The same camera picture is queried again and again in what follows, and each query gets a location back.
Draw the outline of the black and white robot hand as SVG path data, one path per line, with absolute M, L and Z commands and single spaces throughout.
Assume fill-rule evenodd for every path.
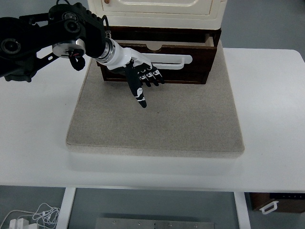
M 106 39 L 104 53 L 98 61 L 110 72 L 126 77 L 131 93 L 143 108 L 147 106 L 147 103 L 142 84 L 145 83 L 148 87 L 151 84 L 155 86 L 164 84 L 161 73 L 149 58 L 134 49 L 121 47 L 113 39 Z

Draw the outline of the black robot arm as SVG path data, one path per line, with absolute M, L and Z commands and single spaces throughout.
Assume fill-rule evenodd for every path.
M 56 3 L 47 13 L 0 20 L 0 75 L 6 81 L 31 82 L 38 70 L 67 58 L 80 71 L 84 55 L 100 57 L 106 48 L 107 17 L 79 2 Z

